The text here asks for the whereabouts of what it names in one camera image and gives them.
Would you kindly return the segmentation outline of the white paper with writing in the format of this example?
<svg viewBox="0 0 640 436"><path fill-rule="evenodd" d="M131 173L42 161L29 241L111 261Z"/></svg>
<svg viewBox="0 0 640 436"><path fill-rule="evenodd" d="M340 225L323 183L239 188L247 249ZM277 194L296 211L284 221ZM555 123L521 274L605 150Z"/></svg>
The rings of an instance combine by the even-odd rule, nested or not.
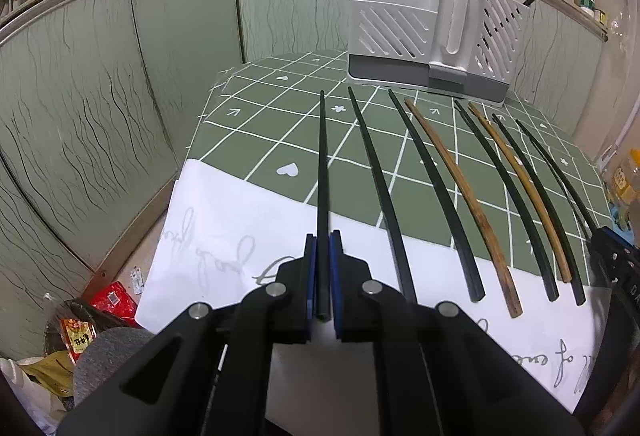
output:
<svg viewBox="0 0 640 436"><path fill-rule="evenodd" d="M137 323L160 332L193 303L238 303L272 280L277 263L303 254L316 214L312 205L188 161L172 192ZM456 303L565 408L575 408L601 346L608 289L588 288L585 304L577 305L564 285L549 301L537 277L513 271L523 307L514 318L490 262L480 262L486 294L475 303L453 249L416 238L407 238L405 247L422 305ZM372 350L340 343L332 327L320 323L310 343L278 346L267 414L294 435L376 434Z"/></svg>

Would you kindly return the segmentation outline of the black chopstick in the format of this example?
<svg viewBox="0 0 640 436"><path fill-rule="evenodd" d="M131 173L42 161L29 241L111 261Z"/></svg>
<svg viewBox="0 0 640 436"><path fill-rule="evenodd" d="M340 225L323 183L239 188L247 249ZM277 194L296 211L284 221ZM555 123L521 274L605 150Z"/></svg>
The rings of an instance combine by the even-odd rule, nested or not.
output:
<svg viewBox="0 0 640 436"><path fill-rule="evenodd" d="M367 123L364 121L362 111L357 103L355 92L351 86L347 88L347 91L350 101L352 102L352 108L354 108L364 150L366 151L370 164L373 183L386 226L387 236L390 238L390 248L393 253L399 290L410 303L416 304L418 303L416 288L414 287L405 244L402 240L397 215L386 185L380 160L378 160L378 154L375 151Z"/></svg>
<svg viewBox="0 0 640 436"><path fill-rule="evenodd" d="M528 174L527 179L529 180L530 185L532 185L536 189L538 201L544 207L544 214L547 218L542 219L541 222L544 224L544 227L546 227L546 230L548 230L548 227L553 230L553 235L550 237L552 248L559 248L563 253L561 257L556 256L556 260L560 263L562 268L566 268L568 271L570 271L570 277L572 277L572 279L570 279L570 284L572 285L576 305L582 306L586 303L586 294L584 291L584 287L582 286L582 278L580 278L574 252L572 247L570 246L570 241L568 241L559 215L555 211L553 202L549 197L547 190L544 189L544 185L542 185L541 180L533 167L533 164L530 163L526 158L523 149L521 149L521 146L517 141L515 141L515 138L509 132L508 128L504 125L503 121L500 120L498 115L496 115L495 113L491 115L491 119L492 122L495 123L496 126L498 126L504 138L510 143L512 150L515 152L515 156L517 156L518 159L522 161L522 166Z"/></svg>
<svg viewBox="0 0 640 436"><path fill-rule="evenodd" d="M392 90L388 90L387 93L398 111L400 118L404 121L414 147L416 147L416 151L423 162L426 174L430 178L434 187L437 200L442 208L442 213L445 215L447 225L449 226L451 237L454 239L454 247L456 248L459 256L470 299L472 302L477 303L484 299L486 292L482 278L480 278L480 271L478 270L477 263L475 262L475 257L469 243L469 239L466 237L458 212L454 207L454 203L449 196L448 189L437 170L433 158L425 147L424 141L422 141L422 137L418 130L416 130L416 127L412 124L407 112L402 109L400 101L395 93Z"/></svg>
<svg viewBox="0 0 640 436"><path fill-rule="evenodd" d="M544 289L546 290L546 294L548 300L550 302L556 301L560 293L558 291L558 287L556 286L556 280L553 274L552 265L549 261L549 257L547 255L546 250L544 249L544 244L542 243L540 234L538 233L538 229L534 224L532 219L532 215L529 214L528 208L526 204L516 188L513 179L510 174L502 164L498 152L496 152L495 148L491 147L489 141L487 141L486 137L482 132L480 132L480 128L475 124L469 114L463 109L462 104L459 100L454 102L454 107L456 107L457 111L459 111L462 120L469 126L472 133L478 139L483 149L487 153L487 156L490 158L491 162L494 163L494 166L502 179L503 186L506 189L506 193L514 204L515 210L518 211L518 215L520 215L521 221L523 223L524 229L528 236L528 241L530 245L530 251L533 252L534 259L537 263L538 269L540 270L540 275L542 278L542 282L544 282Z"/></svg>
<svg viewBox="0 0 640 436"><path fill-rule="evenodd" d="M316 317L320 321L331 319L330 260L329 260L329 169L328 137L326 137L326 94L320 92L317 177L317 265L316 265Z"/></svg>
<svg viewBox="0 0 640 436"><path fill-rule="evenodd" d="M555 160L552 158L552 156L550 155L550 152L548 152L548 150L545 149L544 146L542 146L539 143L535 135L527 129L527 127L522 121L516 119L515 122L520 128L520 130L527 136L529 141L534 145L537 151L541 154L542 159L544 159L544 161L547 162L555 178L563 186L565 194L568 197L570 197L570 199L573 200L579 214L582 215L582 225L584 225L584 228L582 230L584 231L586 238L590 239L593 233L598 229L598 227L593 217L588 212L587 207L584 204L584 201L582 201L582 197L578 195L577 190L574 188L574 186L572 185L572 183L570 182L566 174L558 166L558 163L556 163Z"/></svg>

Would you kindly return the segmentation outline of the white utensil holder rack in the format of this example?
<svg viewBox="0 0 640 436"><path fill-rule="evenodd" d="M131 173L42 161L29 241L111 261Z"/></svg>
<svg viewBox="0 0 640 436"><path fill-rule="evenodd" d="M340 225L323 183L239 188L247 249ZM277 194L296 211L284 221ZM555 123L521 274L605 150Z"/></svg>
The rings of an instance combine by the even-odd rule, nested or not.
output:
<svg viewBox="0 0 640 436"><path fill-rule="evenodd" d="M502 104L523 44L524 2L349 0L349 78Z"/></svg>

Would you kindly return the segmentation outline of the green checkered table mat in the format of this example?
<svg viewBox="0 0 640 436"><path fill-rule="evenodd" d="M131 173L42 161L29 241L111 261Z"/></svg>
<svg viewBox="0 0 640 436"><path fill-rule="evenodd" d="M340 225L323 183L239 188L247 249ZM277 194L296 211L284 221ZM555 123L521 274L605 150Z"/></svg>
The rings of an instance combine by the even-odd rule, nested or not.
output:
<svg viewBox="0 0 640 436"><path fill-rule="evenodd" d="M452 245L444 213L404 121L383 86L358 85L346 77L346 56L338 51L279 54L219 74L189 146L188 155L244 181L293 200L317 200L320 92L326 94L326 137L331 209L381 226L370 164L347 88L355 92L367 123L401 231L439 245ZM496 233L508 263L536 273L537 263L518 211L482 145L446 96L414 93L413 100L469 181ZM503 121L547 190L565 229L582 281L597 281L589 265L582 215L547 162L520 130L522 121L566 174L597 225L611 216L596 169L570 137L538 109L517 96L502 107L477 106L487 120ZM471 111L510 174L520 181Z"/></svg>

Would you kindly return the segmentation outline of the light brown wooden chopstick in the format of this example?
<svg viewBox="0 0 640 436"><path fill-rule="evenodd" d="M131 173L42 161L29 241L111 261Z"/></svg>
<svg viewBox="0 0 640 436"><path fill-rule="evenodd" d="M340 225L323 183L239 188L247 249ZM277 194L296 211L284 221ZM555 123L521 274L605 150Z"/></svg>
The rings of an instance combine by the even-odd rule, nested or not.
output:
<svg viewBox="0 0 640 436"><path fill-rule="evenodd" d="M468 104L468 108L471 110L472 114L475 115L480 124L484 126L485 130L489 133L492 139L495 141L500 151L506 157L506 160L509 161L510 166L515 171L516 175L518 175L518 179L520 180L523 188L525 189L529 200L532 201L532 204L540 218L541 224L546 231L547 237L549 239L551 248L553 250L556 263L558 263L560 268L560 273L562 276L562 280L567 283L572 280L572 272L570 271L570 266L568 266L567 259L562 248L560 238L558 233L556 232L549 213L542 202L541 196L538 193L538 190L530 181L527 173L523 169L521 163L518 162L518 158L515 157L513 151L506 146L506 143L502 140L498 132L494 129L494 127L489 123L489 121L484 117L484 115L480 112L473 103Z"/></svg>

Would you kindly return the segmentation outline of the red snack bag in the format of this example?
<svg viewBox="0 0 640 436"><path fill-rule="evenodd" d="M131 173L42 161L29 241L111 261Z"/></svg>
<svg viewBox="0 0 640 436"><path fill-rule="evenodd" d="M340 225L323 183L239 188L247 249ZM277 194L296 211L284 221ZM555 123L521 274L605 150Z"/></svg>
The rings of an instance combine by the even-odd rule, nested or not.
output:
<svg viewBox="0 0 640 436"><path fill-rule="evenodd" d="M119 281L110 283L96 293L90 300L90 305L101 312L107 312L119 318L130 327L139 326L134 319L138 304Z"/></svg>

